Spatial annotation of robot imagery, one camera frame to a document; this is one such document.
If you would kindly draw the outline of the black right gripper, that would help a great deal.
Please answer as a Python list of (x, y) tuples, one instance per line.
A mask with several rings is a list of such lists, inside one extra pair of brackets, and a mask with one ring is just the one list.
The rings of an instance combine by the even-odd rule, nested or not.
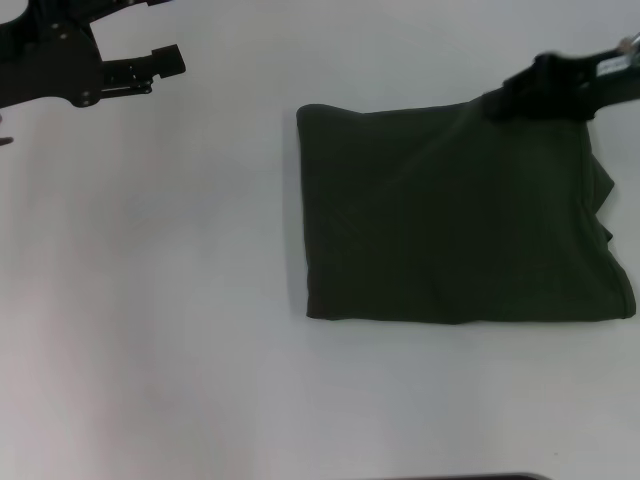
[(532, 64), (483, 95), (483, 112), (494, 122), (512, 119), (588, 121), (595, 109), (639, 99), (639, 46), (590, 57), (555, 53)]

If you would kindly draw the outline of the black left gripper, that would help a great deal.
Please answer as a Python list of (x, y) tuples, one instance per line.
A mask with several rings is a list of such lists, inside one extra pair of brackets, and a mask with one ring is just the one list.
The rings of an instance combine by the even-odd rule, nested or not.
[[(100, 13), (172, 0), (99, 1)], [(85, 7), (91, 1), (29, 1), (17, 18), (1, 25), (1, 106), (60, 98), (84, 108), (102, 96), (149, 94), (155, 76), (186, 72), (177, 45), (138, 58), (102, 59)]]

